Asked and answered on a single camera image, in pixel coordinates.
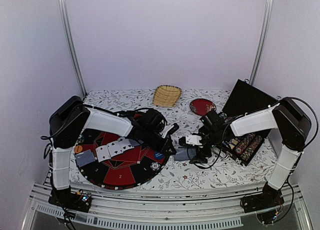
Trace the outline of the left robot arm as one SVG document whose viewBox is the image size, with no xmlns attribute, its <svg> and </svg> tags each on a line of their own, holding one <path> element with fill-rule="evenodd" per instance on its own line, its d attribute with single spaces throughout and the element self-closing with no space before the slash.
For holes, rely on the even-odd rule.
<svg viewBox="0 0 320 230">
<path fill-rule="evenodd" d="M 179 126 L 169 125 L 158 110 L 144 107 L 112 112 L 85 104 L 74 95 L 50 116 L 49 136 L 42 136 L 51 143 L 52 185 L 57 190 L 54 197 L 63 207 L 70 207 L 75 201 L 68 191 L 71 151 L 87 129 L 147 145 L 163 155 L 176 154 L 172 134 Z"/>
</svg>

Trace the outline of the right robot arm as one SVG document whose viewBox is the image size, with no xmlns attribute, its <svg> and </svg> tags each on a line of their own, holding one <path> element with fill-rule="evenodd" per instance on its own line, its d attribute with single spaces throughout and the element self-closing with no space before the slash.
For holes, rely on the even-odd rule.
<svg viewBox="0 0 320 230">
<path fill-rule="evenodd" d="M 229 120 L 210 111 L 201 117 L 203 127 L 199 132 L 187 135 L 185 142 L 198 149 L 210 149 L 234 137 L 277 129 L 282 138 L 281 152 L 258 198 L 262 208 L 269 208 L 281 196 L 281 188 L 295 171 L 304 149 L 310 144 L 307 138 L 312 123 L 296 101 L 297 97 L 285 97 L 267 108 Z"/>
</svg>

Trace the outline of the orange dealer button chip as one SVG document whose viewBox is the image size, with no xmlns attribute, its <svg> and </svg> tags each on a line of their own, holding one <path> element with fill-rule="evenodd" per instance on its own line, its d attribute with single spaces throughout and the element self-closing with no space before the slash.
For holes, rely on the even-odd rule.
<svg viewBox="0 0 320 230">
<path fill-rule="evenodd" d="M 83 151 L 83 147 L 81 145 L 77 145 L 74 147 L 74 153 L 79 154 Z"/>
</svg>

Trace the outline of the blue small blind chip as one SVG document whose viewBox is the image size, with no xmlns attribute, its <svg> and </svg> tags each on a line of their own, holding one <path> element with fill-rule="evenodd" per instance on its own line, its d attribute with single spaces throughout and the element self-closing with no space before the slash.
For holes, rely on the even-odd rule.
<svg viewBox="0 0 320 230">
<path fill-rule="evenodd" d="M 162 153 L 159 153 L 159 152 L 155 152 L 154 153 L 154 158 L 156 160 L 162 160 L 165 156 L 162 154 Z"/>
</svg>

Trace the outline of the blurred blue card being passed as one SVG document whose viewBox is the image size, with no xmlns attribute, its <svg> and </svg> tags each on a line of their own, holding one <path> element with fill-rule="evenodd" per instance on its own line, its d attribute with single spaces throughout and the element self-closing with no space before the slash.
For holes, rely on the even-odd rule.
<svg viewBox="0 0 320 230">
<path fill-rule="evenodd" d="M 128 140 L 133 147 L 141 146 L 144 143 L 142 140 L 135 140 L 135 139 L 128 139 Z"/>
</svg>

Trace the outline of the poker chip stack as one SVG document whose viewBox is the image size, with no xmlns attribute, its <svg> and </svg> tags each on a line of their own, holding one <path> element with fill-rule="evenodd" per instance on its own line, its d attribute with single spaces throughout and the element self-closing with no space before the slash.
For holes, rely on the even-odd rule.
<svg viewBox="0 0 320 230">
<path fill-rule="evenodd" d="M 78 142 L 79 144 L 82 144 L 82 143 L 84 142 L 84 140 L 85 140 L 84 136 L 83 136 L 82 134 L 80 134 L 79 137 L 78 137 L 78 139 L 77 139 L 77 142 Z"/>
</svg>

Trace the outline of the dealt blue cards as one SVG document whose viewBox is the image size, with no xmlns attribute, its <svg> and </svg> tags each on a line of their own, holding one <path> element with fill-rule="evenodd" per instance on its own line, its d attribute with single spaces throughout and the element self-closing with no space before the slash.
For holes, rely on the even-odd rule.
<svg viewBox="0 0 320 230">
<path fill-rule="evenodd" d="M 81 168 L 95 161 L 95 156 L 91 150 L 86 150 L 75 155 L 76 165 Z"/>
</svg>

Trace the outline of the blue white ten chip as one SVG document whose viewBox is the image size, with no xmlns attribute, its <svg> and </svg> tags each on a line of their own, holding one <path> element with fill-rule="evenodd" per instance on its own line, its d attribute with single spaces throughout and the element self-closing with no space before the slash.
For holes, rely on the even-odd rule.
<svg viewBox="0 0 320 230">
<path fill-rule="evenodd" d="M 158 163 L 158 162 L 153 162 L 151 163 L 150 165 L 150 168 L 153 170 L 153 171 L 158 171 L 161 167 L 161 164 Z"/>
</svg>

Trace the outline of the blue checkered card deck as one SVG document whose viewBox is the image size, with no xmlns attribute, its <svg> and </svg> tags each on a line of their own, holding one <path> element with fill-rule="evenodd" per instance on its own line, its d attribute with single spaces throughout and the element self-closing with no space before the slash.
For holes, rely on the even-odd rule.
<svg viewBox="0 0 320 230">
<path fill-rule="evenodd" d="M 196 148 L 194 147 L 179 147 L 176 150 L 176 154 L 173 156 L 175 161 L 188 161 L 193 159 L 197 155 Z"/>
</svg>

